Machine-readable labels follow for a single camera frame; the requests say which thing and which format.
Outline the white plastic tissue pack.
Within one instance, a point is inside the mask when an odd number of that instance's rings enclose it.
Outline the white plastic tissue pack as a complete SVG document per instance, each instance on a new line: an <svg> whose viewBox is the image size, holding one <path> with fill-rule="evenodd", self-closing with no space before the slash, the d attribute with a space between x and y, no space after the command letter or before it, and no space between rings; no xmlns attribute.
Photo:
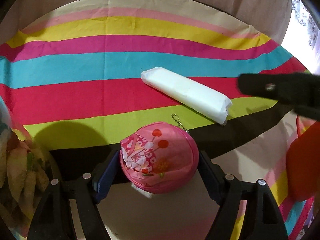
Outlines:
<svg viewBox="0 0 320 240"><path fill-rule="evenodd" d="M217 90L162 67L143 71L141 80L214 122L226 124L232 102Z"/></svg>

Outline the glass jar with gold lid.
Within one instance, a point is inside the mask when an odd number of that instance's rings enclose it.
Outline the glass jar with gold lid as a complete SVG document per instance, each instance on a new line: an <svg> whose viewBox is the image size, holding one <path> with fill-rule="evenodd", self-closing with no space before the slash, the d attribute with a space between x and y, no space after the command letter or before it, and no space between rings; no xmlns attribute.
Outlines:
<svg viewBox="0 0 320 240"><path fill-rule="evenodd" d="M1 100L1 218L16 239L26 239L52 177L48 153Z"/></svg>

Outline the pink round floral pouch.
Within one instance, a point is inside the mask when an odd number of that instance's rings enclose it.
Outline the pink round floral pouch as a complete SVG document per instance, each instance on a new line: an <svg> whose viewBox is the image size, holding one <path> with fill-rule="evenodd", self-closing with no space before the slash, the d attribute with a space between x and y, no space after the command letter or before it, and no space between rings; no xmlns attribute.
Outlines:
<svg viewBox="0 0 320 240"><path fill-rule="evenodd" d="M119 160L125 176L137 188L163 194L193 178L199 150L185 130L154 122L120 141Z"/></svg>

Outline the red thermos jug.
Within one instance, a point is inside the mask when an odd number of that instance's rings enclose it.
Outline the red thermos jug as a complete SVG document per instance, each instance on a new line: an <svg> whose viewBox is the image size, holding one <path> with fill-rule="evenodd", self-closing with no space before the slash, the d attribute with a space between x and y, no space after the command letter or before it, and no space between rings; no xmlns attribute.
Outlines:
<svg viewBox="0 0 320 240"><path fill-rule="evenodd" d="M314 196L319 182L319 126L314 124L292 142L286 155L289 193L302 202Z"/></svg>

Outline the colourful striped table cloth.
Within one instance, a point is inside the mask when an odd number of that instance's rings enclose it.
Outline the colourful striped table cloth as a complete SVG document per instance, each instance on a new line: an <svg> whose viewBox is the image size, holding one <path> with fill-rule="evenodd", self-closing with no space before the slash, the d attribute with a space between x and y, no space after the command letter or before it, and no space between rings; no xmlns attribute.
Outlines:
<svg viewBox="0 0 320 240"><path fill-rule="evenodd" d="M145 85L163 67L231 99L214 123ZM42 16L1 45L1 97L56 159L65 181L103 160L121 139L164 121L236 178L268 183L289 239L309 221L313 199L292 200L286 152L296 116L274 100L246 96L242 73L306 68L277 42L224 12L191 0L78 0Z"/></svg>

